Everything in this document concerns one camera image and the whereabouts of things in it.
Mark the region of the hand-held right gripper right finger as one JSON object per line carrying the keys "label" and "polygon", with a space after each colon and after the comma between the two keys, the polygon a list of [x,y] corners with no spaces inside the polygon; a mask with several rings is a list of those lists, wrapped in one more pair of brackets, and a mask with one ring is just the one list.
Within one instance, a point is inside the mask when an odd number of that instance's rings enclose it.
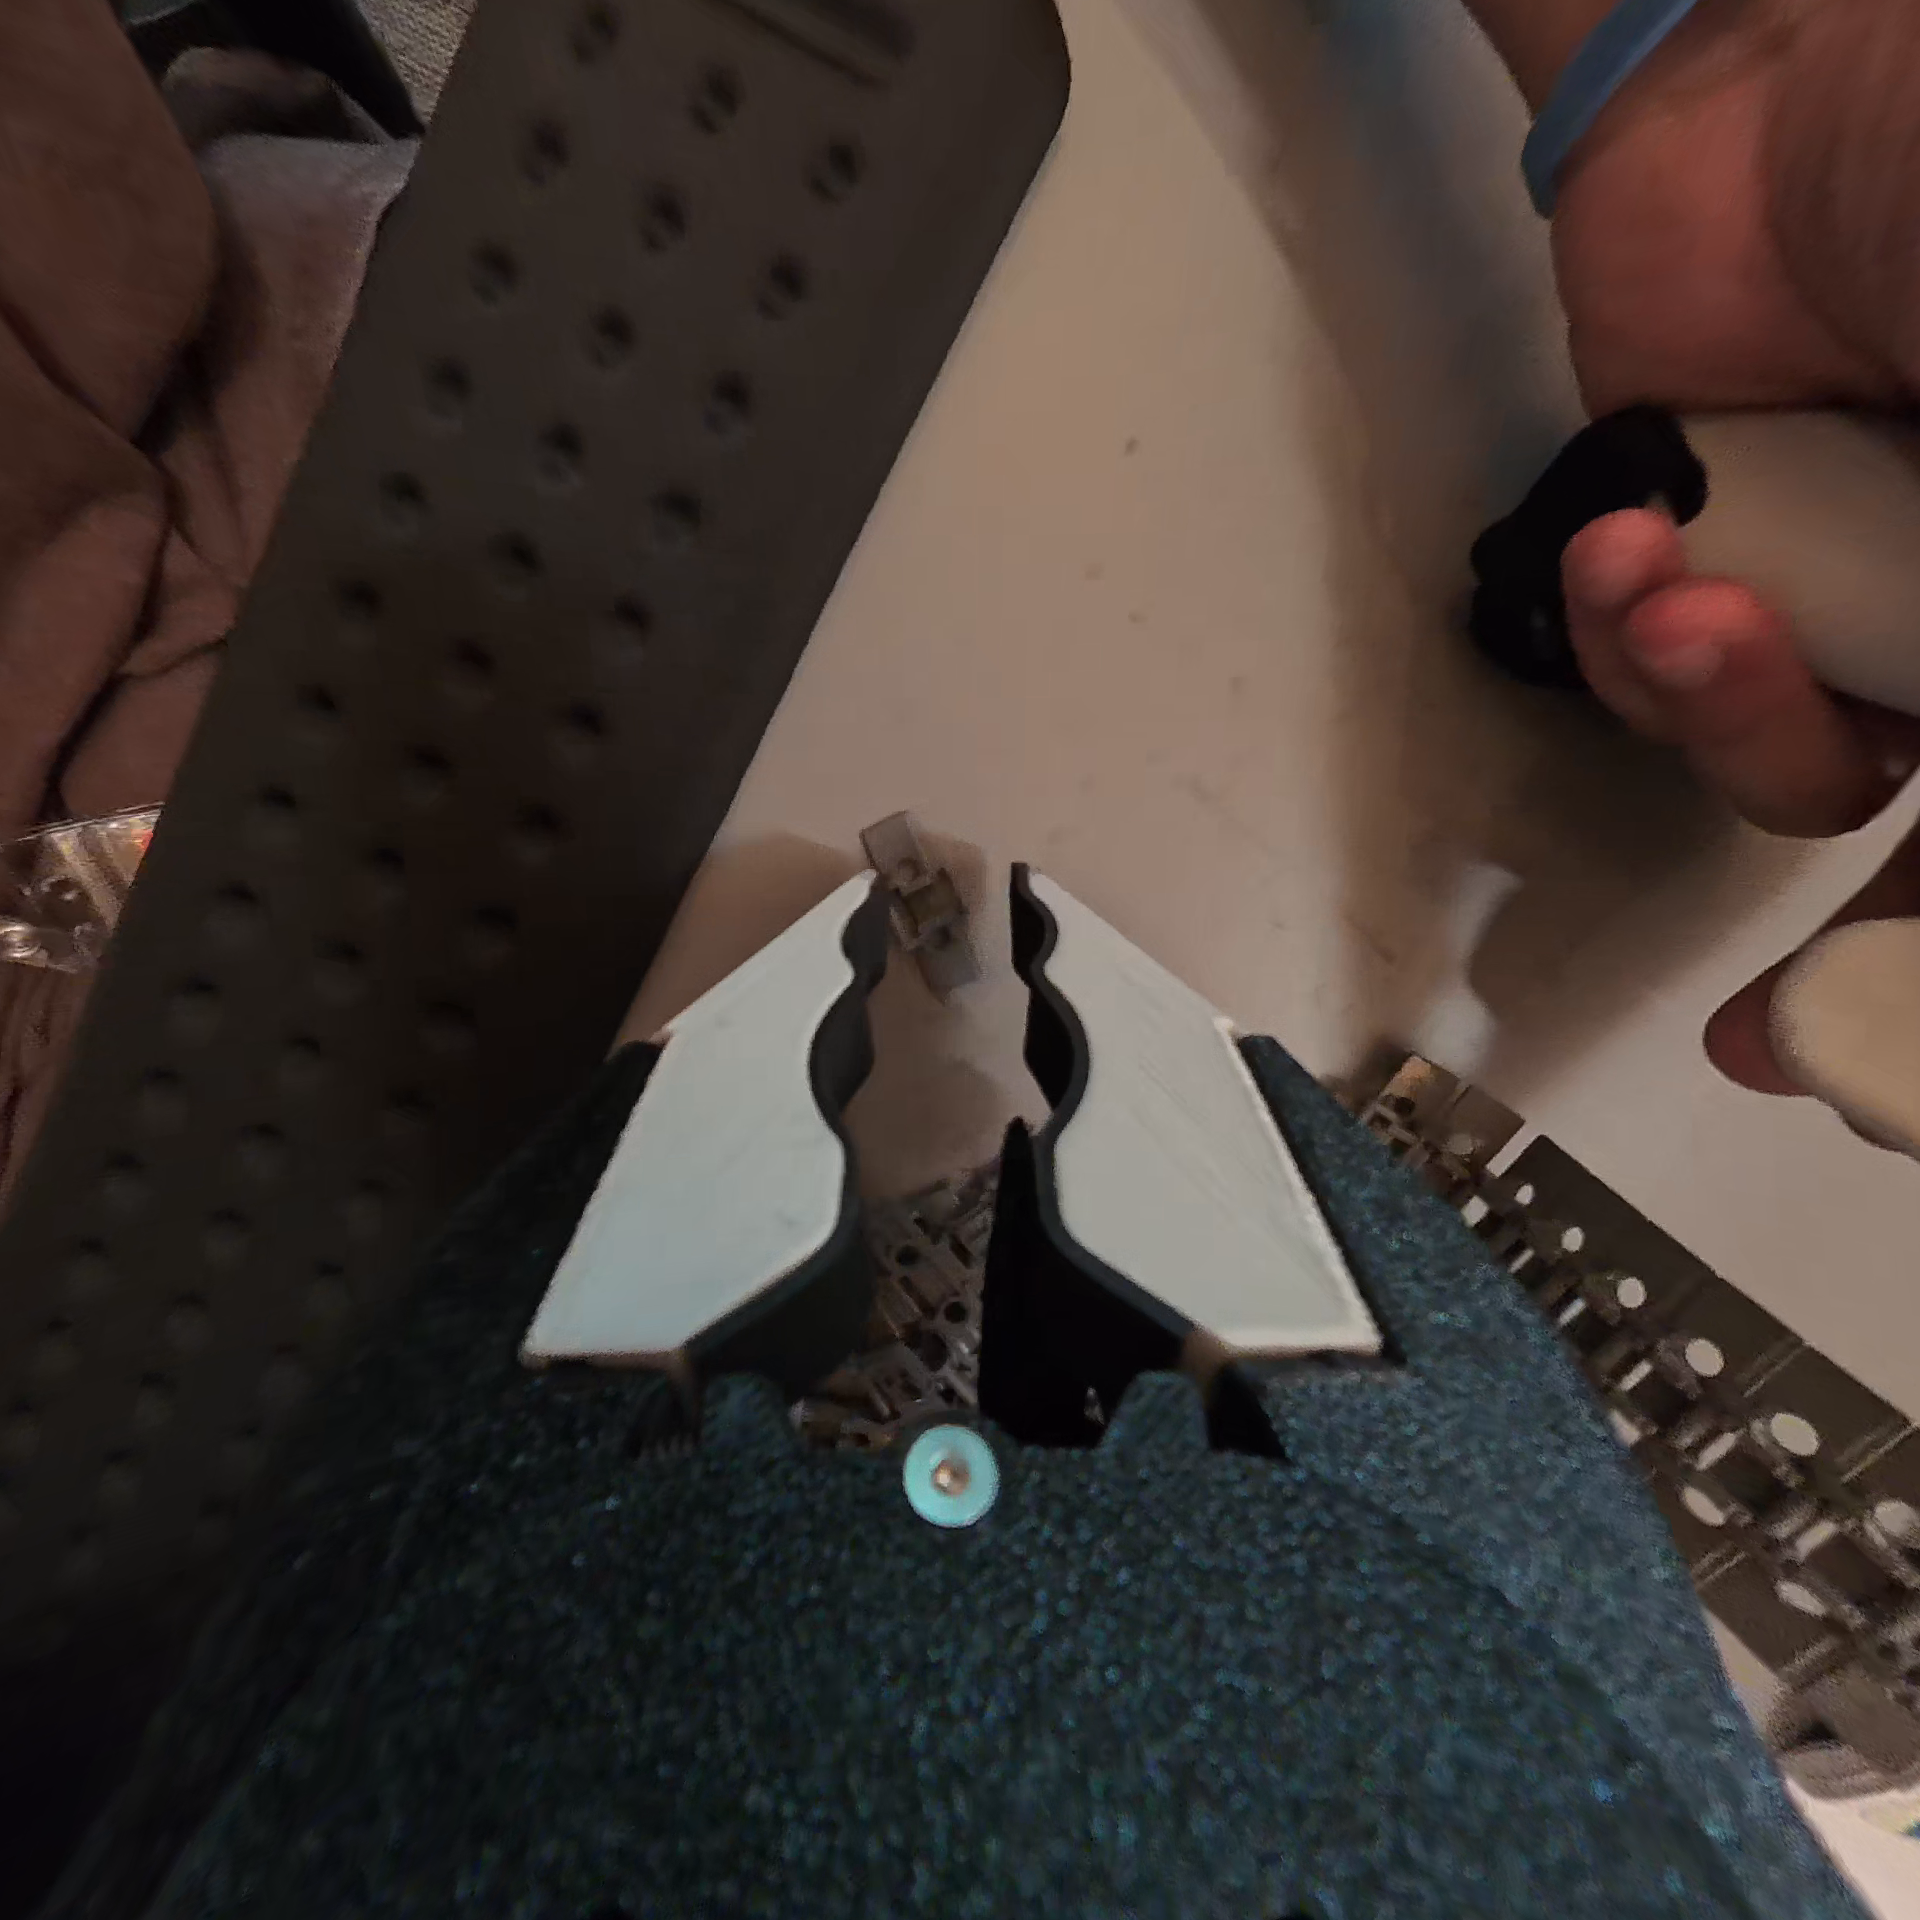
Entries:
{"label": "hand-held right gripper right finger", "polygon": [[1062,882],[1011,872],[1042,1231],[1178,1361],[1378,1359],[1381,1326],[1234,1018]]}

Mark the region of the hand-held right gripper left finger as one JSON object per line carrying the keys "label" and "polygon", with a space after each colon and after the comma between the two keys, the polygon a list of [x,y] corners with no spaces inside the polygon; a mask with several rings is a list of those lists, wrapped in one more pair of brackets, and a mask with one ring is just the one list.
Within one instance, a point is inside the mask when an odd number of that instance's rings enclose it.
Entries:
{"label": "hand-held right gripper left finger", "polygon": [[874,1309],[848,1103],[889,907],[865,870],[639,1046],[645,1077],[521,1337],[530,1368],[829,1374]]}

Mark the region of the single grey track link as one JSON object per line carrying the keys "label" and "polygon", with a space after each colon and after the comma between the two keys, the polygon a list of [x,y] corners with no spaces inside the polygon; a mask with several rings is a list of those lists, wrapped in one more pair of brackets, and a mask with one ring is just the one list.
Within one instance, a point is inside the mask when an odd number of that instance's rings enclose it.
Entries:
{"label": "single grey track link", "polygon": [[899,806],[861,831],[888,905],[894,944],[927,993],[957,1008],[984,977],[976,944],[971,854]]}

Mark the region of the person's left forearm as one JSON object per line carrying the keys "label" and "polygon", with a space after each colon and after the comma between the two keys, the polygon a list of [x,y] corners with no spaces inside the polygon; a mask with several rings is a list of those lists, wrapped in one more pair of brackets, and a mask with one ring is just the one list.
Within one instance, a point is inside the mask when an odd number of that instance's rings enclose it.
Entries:
{"label": "person's left forearm", "polygon": [[1463,2],[1536,119],[1585,38],[1616,2]]}

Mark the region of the grey desk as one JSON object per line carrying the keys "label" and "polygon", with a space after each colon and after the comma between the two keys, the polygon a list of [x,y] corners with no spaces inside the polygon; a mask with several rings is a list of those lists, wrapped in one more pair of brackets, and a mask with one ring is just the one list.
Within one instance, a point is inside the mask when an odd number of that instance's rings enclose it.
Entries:
{"label": "grey desk", "polygon": [[1915,800],[1765,837],[1458,625],[1581,414],[1501,58],[1461,5],[1062,14],[1063,130],[622,1035],[909,809],[984,973],[875,1000],[881,1193],[1034,1111],[1026,859],[1317,1077],[1399,1041],[1502,1096],[1913,1418],[1915,1165],[1702,1027]]}

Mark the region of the person's left hand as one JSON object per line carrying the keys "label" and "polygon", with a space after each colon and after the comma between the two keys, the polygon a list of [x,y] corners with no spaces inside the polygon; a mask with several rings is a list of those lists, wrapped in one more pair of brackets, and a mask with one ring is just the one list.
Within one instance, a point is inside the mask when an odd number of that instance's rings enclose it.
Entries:
{"label": "person's left hand", "polygon": [[[1553,256],[1586,399],[1913,411],[1915,99],[1915,5],[1703,5],[1559,186]],[[1565,583],[1601,699],[1752,824],[1853,831],[1913,761],[1913,725],[1837,702],[1786,619],[1695,575],[1663,514],[1589,526]]]}

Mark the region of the blue wristband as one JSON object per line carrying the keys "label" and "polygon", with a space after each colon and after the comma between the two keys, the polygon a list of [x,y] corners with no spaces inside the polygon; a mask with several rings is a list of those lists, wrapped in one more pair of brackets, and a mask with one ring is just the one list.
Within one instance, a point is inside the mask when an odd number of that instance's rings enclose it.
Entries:
{"label": "blue wristband", "polygon": [[1698,2],[1614,2],[1578,35],[1520,153],[1542,223],[1559,209],[1583,153],[1625,112],[1649,112],[1673,88],[1673,61],[1688,58],[1686,38],[1705,11]]}

